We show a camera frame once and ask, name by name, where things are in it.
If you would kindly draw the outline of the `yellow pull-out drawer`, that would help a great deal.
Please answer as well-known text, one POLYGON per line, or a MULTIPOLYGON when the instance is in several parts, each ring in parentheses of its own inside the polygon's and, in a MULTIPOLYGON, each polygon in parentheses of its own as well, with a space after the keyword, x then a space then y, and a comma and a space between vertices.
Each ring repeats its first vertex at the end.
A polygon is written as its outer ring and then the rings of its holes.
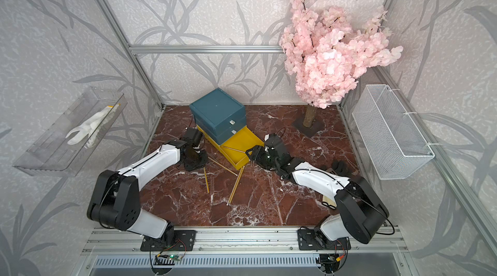
MULTIPOLYGON (((232 147, 238 150, 246 151, 255 145, 263 146, 263 141, 257 137, 250 129, 243 127, 230 139, 226 140, 222 145, 232 147)), ((250 159, 245 153, 236 152, 233 150, 224 149, 221 147, 221 153, 234 166, 235 170, 239 171, 244 165, 250 162, 250 159)))

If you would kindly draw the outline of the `brown pencil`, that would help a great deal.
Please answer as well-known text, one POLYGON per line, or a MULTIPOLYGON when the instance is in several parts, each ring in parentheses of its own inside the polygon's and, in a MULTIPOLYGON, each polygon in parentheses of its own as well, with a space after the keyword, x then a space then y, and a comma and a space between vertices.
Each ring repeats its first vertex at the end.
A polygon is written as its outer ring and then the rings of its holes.
POLYGON ((228 147, 228 146, 225 146, 225 145, 221 145, 221 147, 223 147, 224 149, 233 150, 233 151, 240 152, 240 153, 245 153, 246 152, 246 151, 238 150, 238 149, 235 149, 235 148, 232 148, 232 147, 228 147))

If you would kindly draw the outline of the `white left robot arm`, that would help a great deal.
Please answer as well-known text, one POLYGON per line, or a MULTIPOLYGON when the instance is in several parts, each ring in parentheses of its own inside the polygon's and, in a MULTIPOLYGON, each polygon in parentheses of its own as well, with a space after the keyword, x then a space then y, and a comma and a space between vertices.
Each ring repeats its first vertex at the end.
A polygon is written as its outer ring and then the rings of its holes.
POLYGON ((202 169, 207 152, 199 147, 203 133, 188 128, 179 140, 171 140, 136 163, 118 171, 106 170, 97 178, 87 209, 88 219, 103 228, 130 231, 167 245, 174 243, 174 225, 141 208, 140 191, 168 167, 183 165, 186 171, 202 169))

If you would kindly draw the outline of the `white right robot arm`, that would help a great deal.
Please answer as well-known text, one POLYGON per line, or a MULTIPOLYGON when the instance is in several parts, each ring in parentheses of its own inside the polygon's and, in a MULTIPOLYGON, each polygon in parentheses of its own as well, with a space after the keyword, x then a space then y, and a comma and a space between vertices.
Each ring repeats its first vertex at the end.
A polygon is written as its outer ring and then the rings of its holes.
POLYGON ((329 250, 337 246, 345 250, 346 239, 351 237, 368 244, 388 220, 389 211, 363 177, 334 175, 292 157, 277 134, 267 135, 264 145, 256 145, 245 153, 266 171, 274 171, 285 181, 331 199, 330 207, 338 214, 324 218, 313 229, 300 230, 309 234, 307 242, 312 249, 329 250))

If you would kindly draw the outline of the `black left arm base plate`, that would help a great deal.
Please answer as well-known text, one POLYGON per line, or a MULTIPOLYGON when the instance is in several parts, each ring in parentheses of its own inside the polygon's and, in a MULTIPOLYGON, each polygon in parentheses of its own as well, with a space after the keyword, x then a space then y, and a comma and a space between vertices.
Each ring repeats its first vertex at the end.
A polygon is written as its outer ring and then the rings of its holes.
POLYGON ((192 251, 195 243, 196 230, 169 230, 160 238, 145 236, 141 251, 192 251))

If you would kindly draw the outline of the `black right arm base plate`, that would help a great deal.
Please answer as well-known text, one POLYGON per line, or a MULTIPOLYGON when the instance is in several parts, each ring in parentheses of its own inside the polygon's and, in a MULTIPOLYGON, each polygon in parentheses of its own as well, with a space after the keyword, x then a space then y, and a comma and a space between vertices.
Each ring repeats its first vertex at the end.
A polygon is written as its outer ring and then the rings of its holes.
POLYGON ((351 249, 348 237, 338 238, 334 241, 328 239, 321 230, 317 228, 310 229, 307 226, 301 226, 297 231, 299 250, 342 250, 351 249))

